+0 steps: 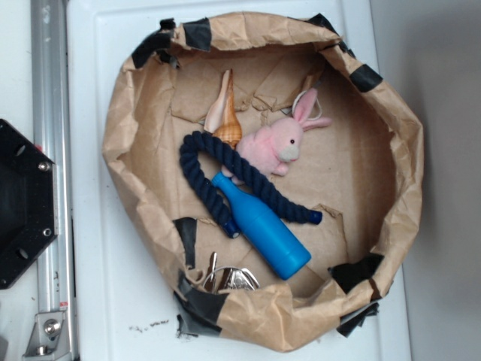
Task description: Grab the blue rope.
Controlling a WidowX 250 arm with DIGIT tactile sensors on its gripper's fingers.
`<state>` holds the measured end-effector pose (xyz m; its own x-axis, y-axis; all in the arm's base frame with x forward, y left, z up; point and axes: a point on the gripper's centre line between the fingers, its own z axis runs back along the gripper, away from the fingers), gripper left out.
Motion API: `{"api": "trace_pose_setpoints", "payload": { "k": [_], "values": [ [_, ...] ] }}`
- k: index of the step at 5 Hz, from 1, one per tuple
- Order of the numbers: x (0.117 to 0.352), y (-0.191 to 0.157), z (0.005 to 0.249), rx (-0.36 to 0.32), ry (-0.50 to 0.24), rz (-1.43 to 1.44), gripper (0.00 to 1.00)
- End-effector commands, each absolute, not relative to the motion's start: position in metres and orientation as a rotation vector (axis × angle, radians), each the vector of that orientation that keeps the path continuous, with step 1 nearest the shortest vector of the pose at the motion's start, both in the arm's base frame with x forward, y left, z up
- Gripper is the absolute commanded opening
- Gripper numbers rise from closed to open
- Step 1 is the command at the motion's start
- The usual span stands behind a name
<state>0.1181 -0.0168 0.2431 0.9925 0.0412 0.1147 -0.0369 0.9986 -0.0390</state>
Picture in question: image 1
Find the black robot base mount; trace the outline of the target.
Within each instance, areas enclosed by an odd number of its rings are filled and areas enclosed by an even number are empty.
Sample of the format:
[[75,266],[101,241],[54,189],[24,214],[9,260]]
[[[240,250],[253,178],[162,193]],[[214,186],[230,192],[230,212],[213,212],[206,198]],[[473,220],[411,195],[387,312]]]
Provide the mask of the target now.
[[52,162],[1,120],[1,288],[12,287],[56,237]]

